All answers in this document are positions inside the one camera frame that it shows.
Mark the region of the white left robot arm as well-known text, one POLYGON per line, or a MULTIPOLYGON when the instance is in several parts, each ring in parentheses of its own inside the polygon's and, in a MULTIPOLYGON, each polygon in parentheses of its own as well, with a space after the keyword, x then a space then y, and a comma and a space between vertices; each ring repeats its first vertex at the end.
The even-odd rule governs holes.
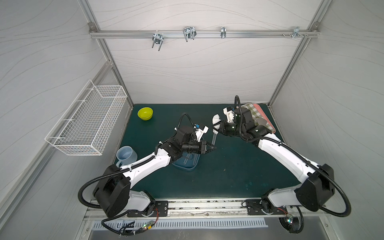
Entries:
POLYGON ((177 161, 183 153, 206 154, 215 146, 203 140, 209 128, 182 126, 165 142, 160 142, 150 155, 122 167, 109 166, 103 179, 98 181, 93 195, 108 218, 123 210, 137 211, 144 216, 152 215, 155 199, 145 191, 133 191, 138 182, 153 172, 177 161))

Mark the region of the white gauze wipe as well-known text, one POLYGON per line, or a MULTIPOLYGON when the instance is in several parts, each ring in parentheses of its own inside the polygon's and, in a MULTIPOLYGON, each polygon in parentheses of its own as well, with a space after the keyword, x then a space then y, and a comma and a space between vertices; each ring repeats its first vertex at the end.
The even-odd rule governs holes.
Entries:
POLYGON ((220 116, 218 114, 213 116, 212 124, 213 124, 213 133, 214 133, 214 135, 218 135, 219 134, 219 128, 220 128, 221 122, 222 122, 222 120, 221 120, 221 118, 220 118, 220 116))

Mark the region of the clear test tube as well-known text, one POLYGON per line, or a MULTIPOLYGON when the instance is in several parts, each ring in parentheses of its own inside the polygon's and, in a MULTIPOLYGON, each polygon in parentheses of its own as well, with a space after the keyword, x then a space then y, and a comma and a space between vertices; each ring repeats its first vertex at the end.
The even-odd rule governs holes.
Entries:
POLYGON ((188 153, 186 156, 185 156, 185 160, 184 160, 184 165, 186 165, 188 163, 189 160, 192 160, 193 159, 193 154, 190 154, 188 153))
POLYGON ((212 145, 216 144, 217 135, 218 134, 216 132, 213 133, 212 145))

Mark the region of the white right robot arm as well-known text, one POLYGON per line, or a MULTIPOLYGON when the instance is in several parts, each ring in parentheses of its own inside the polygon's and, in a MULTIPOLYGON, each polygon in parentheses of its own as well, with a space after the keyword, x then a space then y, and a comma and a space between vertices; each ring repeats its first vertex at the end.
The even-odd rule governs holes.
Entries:
POLYGON ((272 189, 262 196, 259 206, 266 214, 284 206, 302 206, 316 212, 335 194, 334 171, 328 165, 318 165, 298 154, 284 144, 275 134, 263 110, 253 104, 241 109, 227 107, 223 110, 226 118, 219 115, 212 118, 215 134, 239 137, 268 153, 299 181, 293 187, 272 189))

